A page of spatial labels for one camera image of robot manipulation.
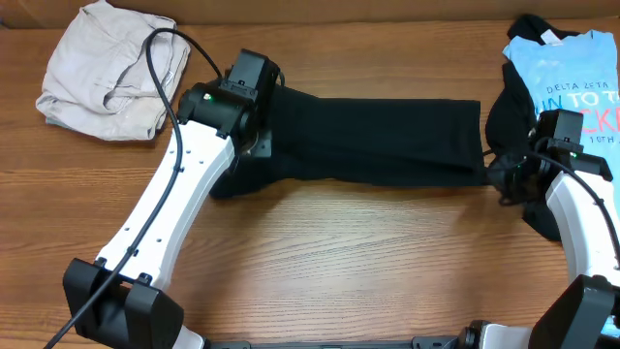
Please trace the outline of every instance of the white towel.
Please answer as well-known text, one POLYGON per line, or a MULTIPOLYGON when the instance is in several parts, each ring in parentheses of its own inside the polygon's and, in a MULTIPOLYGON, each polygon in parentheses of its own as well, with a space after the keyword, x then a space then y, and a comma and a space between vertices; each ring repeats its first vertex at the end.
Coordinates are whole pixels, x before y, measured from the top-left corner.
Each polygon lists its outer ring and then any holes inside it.
MULTIPOLYGON (((99 1, 80 9, 49 59, 36 107, 46 122, 108 141, 150 140, 166 110, 146 66, 146 37, 174 28, 165 17, 116 9, 99 1)), ((151 48, 153 65, 170 99, 190 48, 161 33, 151 48)))

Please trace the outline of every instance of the tabletop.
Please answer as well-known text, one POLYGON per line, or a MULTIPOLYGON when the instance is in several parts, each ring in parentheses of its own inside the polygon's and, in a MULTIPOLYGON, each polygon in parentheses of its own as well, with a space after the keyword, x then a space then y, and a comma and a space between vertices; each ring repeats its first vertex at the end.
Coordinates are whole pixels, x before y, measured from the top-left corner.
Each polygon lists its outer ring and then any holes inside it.
MULTIPOLYGON (((617 18, 553 23, 620 33, 617 18)), ((275 61, 287 86, 320 97, 479 100, 483 134, 510 24, 180 29, 220 67, 248 48, 275 61)), ((45 125, 34 103, 62 33, 0 31, 0 348, 41 348, 68 320, 65 268, 92 261, 117 232, 171 136, 107 143, 45 125)), ((193 54, 179 91, 213 78, 193 54)), ((498 199, 490 187, 284 180, 207 200, 169 294, 185 325, 212 340, 411 339, 475 319, 533 326, 568 285, 563 250, 498 199)), ((58 347, 97 345, 71 330, 58 347)))

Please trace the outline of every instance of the blue t-shirt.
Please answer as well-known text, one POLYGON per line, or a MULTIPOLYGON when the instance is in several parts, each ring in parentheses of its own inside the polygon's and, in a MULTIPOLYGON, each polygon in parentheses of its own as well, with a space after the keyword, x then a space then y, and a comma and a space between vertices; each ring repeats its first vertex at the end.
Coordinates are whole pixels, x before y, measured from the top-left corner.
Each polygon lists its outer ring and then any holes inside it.
POLYGON ((504 54, 525 82, 537 117, 556 109, 583 113, 581 144, 585 153, 607 160, 620 216, 620 98, 613 35, 591 30, 544 46, 515 37, 504 54))

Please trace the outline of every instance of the black cloth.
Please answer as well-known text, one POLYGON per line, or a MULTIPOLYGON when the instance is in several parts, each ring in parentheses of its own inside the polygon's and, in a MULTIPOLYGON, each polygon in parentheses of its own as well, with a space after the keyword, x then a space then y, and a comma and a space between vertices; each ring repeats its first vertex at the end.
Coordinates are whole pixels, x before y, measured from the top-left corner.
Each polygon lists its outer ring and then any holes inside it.
MULTIPOLYGON (((544 19, 534 15, 520 17, 509 29, 512 40, 519 36, 545 45, 541 34, 551 30, 559 39, 579 35, 578 32, 559 30, 544 19)), ((486 121, 486 141, 496 154, 510 149, 529 149, 528 134, 536 126, 536 114, 532 97, 512 62, 502 67, 504 90, 491 108, 486 121)), ((543 237, 560 240, 553 213, 545 202, 524 204, 523 220, 543 237)))
POLYGON ((276 86, 269 159, 239 157, 210 195, 248 194, 284 178, 390 187, 484 180, 480 102, 323 99, 276 86))

